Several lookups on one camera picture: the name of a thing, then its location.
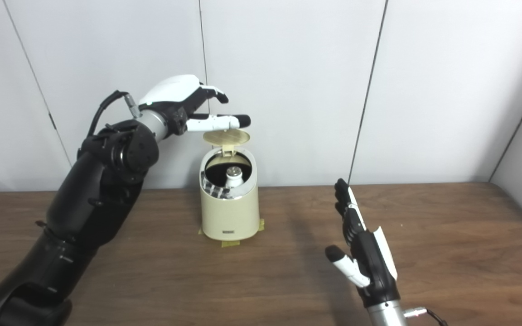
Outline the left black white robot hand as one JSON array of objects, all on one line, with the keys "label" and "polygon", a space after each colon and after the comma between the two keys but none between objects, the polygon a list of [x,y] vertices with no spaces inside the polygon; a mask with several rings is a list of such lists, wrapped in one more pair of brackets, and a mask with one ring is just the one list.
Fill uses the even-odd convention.
[{"label": "left black white robot hand", "polygon": [[139,102],[137,120],[146,126],[157,141],[186,132],[209,132],[242,129],[251,125],[246,114],[213,115],[196,111],[210,99],[228,103],[226,93],[205,85],[193,75],[167,78],[155,85]]}]

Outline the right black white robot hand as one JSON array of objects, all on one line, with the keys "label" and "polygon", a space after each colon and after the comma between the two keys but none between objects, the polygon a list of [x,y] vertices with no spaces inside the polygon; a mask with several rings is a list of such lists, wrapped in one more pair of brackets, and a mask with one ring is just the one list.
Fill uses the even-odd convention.
[{"label": "right black white robot hand", "polygon": [[335,183],[335,209],[342,217],[342,234],[350,254],[337,245],[324,252],[341,273],[353,283],[365,308],[399,301],[397,270],[382,228],[369,230],[351,187],[343,179]]}]

